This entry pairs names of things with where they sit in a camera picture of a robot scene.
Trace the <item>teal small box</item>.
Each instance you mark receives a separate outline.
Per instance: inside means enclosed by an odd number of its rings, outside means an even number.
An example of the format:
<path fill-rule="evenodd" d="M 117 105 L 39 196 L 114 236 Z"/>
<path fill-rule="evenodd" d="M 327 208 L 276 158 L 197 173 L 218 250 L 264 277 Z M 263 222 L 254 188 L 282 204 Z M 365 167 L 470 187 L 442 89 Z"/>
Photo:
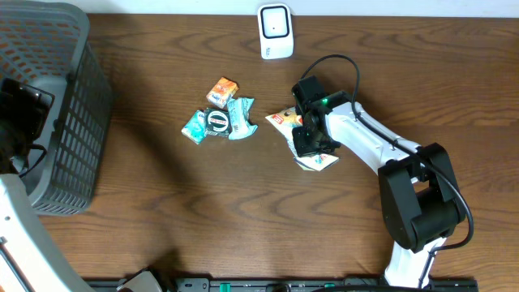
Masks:
<path fill-rule="evenodd" d="M 196 144 L 200 144 L 207 136 L 205 115 L 197 110 L 189 122 L 182 128 L 182 134 Z"/>

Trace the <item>orange small box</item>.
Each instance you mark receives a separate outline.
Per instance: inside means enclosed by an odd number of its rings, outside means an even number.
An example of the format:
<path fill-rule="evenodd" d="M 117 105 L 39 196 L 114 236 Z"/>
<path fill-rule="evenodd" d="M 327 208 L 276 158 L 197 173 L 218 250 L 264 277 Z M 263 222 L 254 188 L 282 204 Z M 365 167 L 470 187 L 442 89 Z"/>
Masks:
<path fill-rule="evenodd" d="M 221 77 L 206 95 L 206 98 L 213 105 L 224 109 L 238 90 L 239 86 L 237 83 L 225 77 Z"/>

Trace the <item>yellow snack bag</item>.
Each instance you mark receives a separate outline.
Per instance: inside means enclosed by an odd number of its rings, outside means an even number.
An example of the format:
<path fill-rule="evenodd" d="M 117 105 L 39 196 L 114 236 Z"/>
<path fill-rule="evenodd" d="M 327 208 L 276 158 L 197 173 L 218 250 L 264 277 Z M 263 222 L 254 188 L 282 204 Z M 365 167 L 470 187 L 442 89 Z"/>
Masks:
<path fill-rule="evenodd" d="M 294 155 L 294 161 L 308 171 L 321 171 L 339 161 L 338 157 L 328 154 L 314 154 L 309 157 L 300 157 L 294 147 L 292 130 L 302 126 L 302 116 L 296 114 L 294 107 L 284 109 L 276 114 L 265 117 L 286 139 L 288 147 Z"/>

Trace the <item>black round-logo packet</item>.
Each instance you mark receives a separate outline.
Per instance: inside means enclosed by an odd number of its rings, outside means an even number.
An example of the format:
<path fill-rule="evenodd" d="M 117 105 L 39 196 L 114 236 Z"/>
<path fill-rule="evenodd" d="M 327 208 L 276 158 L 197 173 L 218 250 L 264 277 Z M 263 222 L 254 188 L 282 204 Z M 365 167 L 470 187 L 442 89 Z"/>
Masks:
<path fill-rule="evenodd" d="M 229 113 L 220 109 L 207 108 L 204 111 L 207 135 L 228 137 L 231 132 Z"/>

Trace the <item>teal snack packet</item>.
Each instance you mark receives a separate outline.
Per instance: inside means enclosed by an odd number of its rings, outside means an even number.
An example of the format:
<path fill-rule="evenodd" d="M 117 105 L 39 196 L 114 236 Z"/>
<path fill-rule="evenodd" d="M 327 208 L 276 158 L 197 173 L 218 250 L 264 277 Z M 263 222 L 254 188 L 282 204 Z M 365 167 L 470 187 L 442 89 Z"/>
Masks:
<path fill-rule="evenodd" d="M 231 132 L 230 140 L 242 140 L 255 133 L 258 126 L 249 123 L 249 113 L 254 103 L 254 98 L 239 97 L 231 98 L 227 104 Z"/>

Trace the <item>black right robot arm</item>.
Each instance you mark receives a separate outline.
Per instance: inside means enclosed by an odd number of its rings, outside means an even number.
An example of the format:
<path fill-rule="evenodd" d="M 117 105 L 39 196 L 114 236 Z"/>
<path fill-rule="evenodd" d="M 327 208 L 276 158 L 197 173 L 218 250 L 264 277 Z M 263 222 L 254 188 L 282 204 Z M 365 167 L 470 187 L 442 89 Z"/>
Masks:
<path fill-rule="evenodd" d="M 435 254 L 469 216 L 446 150 L 396 135 L 351 94 L 328 94 L 314 76 L 300 79 L 292 94 L 302 117 L 292 131 L 300 157 L 329 154 L 344 145 L 378 177 L 382 217 L 394 241 L 386 283 L 431 288 Z"/>

